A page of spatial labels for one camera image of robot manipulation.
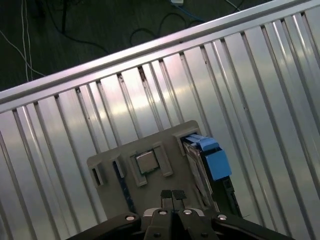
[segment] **metal screw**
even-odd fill
[[[227,220],[227,216],[226,216],[226,215],[223,215],[223,214],[220,214],[220,215],[218,215],[218,219],[220,219],[220,220]]]
[[[132,221],[132,220],[135,219],[135,217],[134,217],[134,216],[127,216],[125,219],[126,219],[127,221]]]
[[[189,209],[186,209],[186,210],[183,211],[183,213],[184,213],[184,214],[187,214],[187,215],[190,215],[190,214],[192,214],[192,211],[189,210]]]

